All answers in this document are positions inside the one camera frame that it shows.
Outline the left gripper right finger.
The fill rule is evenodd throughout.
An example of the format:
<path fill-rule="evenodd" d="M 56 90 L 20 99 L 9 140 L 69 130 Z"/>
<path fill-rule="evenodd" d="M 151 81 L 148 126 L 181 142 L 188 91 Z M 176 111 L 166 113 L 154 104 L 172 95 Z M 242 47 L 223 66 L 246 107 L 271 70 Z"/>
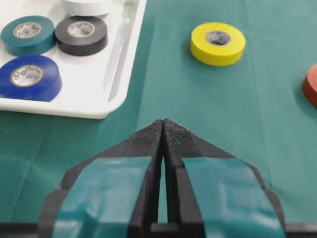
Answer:
<path fill-rule="evenodd" d="M 165 119 L 168 220 L 182 238 L 283 238 L 279 198 L 259 171 Z"/>

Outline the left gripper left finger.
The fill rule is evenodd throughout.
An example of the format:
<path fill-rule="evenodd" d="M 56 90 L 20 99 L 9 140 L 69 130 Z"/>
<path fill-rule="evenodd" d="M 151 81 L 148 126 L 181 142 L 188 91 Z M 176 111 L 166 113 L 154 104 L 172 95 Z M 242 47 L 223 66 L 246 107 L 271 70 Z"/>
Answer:
<path fill-rule="evenodd" d="M 41 238 L 148 238 L 158 220 L 163 122 L 71 167 L 44 202 Z"/>

